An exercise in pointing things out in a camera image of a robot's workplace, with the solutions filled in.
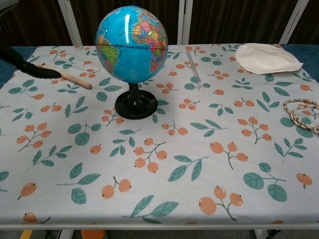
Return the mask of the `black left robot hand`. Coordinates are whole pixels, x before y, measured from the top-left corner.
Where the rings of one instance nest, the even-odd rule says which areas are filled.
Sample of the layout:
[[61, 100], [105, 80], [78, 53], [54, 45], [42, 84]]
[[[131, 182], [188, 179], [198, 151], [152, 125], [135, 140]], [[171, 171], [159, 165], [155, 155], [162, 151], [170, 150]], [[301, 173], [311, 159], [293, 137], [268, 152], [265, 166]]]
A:
[[26, 62], [18, 52], [5, 45], [0, 46], [0, 58], [15, 66], [21, 72], [36, 78], [51, 79], [62, 77], [61, 74], [55, 70], [37, 67], [32, 63]]

